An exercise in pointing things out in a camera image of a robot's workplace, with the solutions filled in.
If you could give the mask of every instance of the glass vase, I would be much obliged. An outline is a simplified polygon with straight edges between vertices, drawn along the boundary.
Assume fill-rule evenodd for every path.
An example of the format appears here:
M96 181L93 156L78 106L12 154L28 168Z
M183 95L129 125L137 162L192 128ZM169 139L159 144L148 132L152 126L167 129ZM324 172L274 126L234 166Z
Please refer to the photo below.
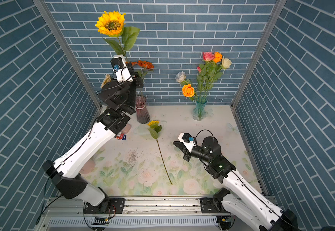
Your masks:
M135 97L135 108L137 110L137 121L138 123L148 123L150 116L146 108L146 97L137 95Z
M207 112L205 111L205 106L207 101L204 103L199 103L196 101L196 108L193 109L192 116L194 120L201 121L207 116Z

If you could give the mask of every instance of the sunflower center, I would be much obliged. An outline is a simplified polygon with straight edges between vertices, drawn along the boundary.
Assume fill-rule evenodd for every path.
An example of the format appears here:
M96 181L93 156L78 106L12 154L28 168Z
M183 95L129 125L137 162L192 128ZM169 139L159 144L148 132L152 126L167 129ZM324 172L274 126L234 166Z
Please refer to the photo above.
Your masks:
M117 30L120 27L120 23L116 20L112 20L107 22L105 27L108 30Z

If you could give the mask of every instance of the pink glass vase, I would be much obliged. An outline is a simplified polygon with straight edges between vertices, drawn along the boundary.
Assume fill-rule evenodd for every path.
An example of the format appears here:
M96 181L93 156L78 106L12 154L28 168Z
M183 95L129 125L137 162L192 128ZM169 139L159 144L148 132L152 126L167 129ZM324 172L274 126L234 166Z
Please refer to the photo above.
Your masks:
M146 108L146 97L137 95L135 97L135 107L137 109L137 121L138 123L148 123L150 116Z

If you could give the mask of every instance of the table surface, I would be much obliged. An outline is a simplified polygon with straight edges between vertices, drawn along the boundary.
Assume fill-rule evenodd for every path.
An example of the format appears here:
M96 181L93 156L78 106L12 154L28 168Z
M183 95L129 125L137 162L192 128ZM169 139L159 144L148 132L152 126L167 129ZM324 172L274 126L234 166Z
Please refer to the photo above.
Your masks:
M173 145L181 132L196 136L200 130L208 129L221 145L222 155L262 192L230 106L206 106L210 115L202 121L193 120L194 106L147 106L147 109L151 120L159 120L162 125L158 142L173 184L167 178L156 140L147 124L137 122L136 114L129 121L132 128L126 140L112 139L102 146L93 156L94 170L83 177L110 196L213 194L222 184L197 159L183 160L183 153ZM207 136L211 136L209 132L201 132L198 145Z

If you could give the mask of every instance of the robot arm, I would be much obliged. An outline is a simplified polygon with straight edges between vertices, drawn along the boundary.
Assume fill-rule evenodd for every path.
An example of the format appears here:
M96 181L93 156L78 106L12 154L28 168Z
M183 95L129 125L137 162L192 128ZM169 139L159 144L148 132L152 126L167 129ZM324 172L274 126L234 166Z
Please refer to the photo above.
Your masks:
M109 106L94 122L90 131L70 150L55 161L47 160L42 165L56 188L67 199L79 198L92 206L106 206L109 198L100 188L94 187L80 174L80 169L99 148L118 134L135 113L136 88L143 87L142 78L126 63L123 55L111 59L116 79L106 83L98 98Z
M223 188L221 190L226 195L221 198L221 205L225 210L238 216L256 231L298 230L295 215L290 210L284 213L254 189L235 166L221 155L221 146L215 137L206 137L202 146L198 146L196 138L189 133L181 133L178 139L173 144L183 152L184 160L195 157L202 163L207 162L207 172L243 201L238 201Z

